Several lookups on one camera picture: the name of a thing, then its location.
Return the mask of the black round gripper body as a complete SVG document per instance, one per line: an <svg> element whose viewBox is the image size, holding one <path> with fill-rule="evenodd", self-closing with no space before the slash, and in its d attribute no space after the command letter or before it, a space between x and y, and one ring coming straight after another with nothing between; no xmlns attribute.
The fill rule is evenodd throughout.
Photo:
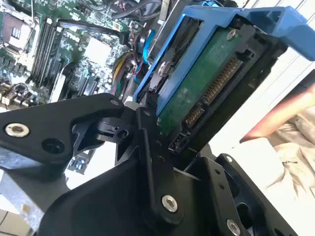
<svg viewBox="0 0 315 236"><path fill-rule="evenodd" d="M193 200L197 179L174 171L154 190L150 154L137 147L128 160L63 194L44 214L40 236L201 236L201 207Z"/></svg>

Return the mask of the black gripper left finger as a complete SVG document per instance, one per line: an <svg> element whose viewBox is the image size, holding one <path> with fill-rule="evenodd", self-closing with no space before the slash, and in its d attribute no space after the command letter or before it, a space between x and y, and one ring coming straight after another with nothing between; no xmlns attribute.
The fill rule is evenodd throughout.
<svg viewBox="0 0 315 236"><path fill-rule="evenodd" d="M174 171L156 121L154 99L133 110L108 93L6 112L0 116L0 165L36 180L56 180L72 157L112 142L119 164L143 147L154 190L162 191L162 175Z"/></svg>

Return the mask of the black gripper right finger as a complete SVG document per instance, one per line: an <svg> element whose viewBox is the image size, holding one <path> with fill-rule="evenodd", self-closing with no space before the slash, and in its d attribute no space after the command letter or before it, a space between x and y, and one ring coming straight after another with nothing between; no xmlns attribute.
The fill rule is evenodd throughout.
<svg viewBox="0 0 315 236"><path fill-rule="evenodd" d="M201 181L213 236L294 236L256 184L229 155L196 157L185 171Z"/></svg>

